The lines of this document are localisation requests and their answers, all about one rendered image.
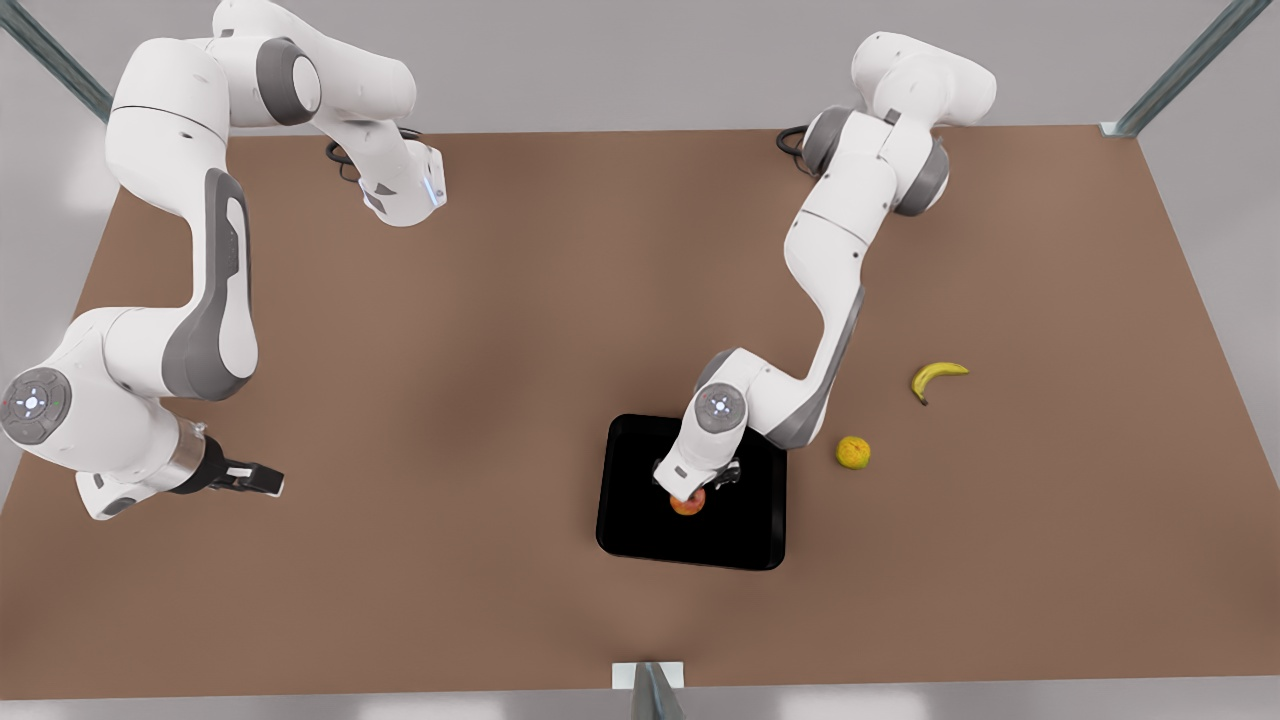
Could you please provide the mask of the black rectangular tray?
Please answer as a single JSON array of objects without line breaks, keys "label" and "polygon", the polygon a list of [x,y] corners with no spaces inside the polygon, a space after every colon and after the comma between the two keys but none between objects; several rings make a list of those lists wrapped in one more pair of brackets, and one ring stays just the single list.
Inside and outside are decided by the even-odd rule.
[{"label": "black rectangular tray", "polygon": [[767,571],[785,559],[787,454],[753,429],[735,460],[736,480],[707,491],[681,515],[654,480],[680,429],[675,418],[618,415],[609,427],[596,543],[614,556]]}]

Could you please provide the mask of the yellow banana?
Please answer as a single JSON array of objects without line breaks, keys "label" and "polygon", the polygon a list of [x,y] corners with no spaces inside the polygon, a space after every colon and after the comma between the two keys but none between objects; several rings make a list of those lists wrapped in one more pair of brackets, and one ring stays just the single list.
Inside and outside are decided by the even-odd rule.
[{"label": "yellow banana", "polygon": [[957,363],[929,363],[920,366],[915,372],[910,380],[910,391],[922,406],[928,406],[929,400],[927,398],[927,388],[933,379],[940,377],[968,375],[969,373],[970,370],[966,366]]}]

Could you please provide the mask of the silver frame post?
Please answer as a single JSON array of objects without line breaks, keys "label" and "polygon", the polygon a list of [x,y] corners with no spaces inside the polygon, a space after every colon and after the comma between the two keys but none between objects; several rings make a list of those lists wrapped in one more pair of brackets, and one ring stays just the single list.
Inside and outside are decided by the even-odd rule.
[{"label": "silver frame post", "polygon": [[1100,133],[1137,138],[1272,3],[1231,0],[1117,120],[1098,124]]},{"label": "silver frame post", "polygon": [[96,118],[104,124],[108,122],[113,96],[18,0],[0,0],[0,29],[4,29]]},{"label": "silver frame post", "polygon": [[631,691],[630,720],[687,720],[676,694],[685,688],[684,662],[614,662],[611,683]]}]

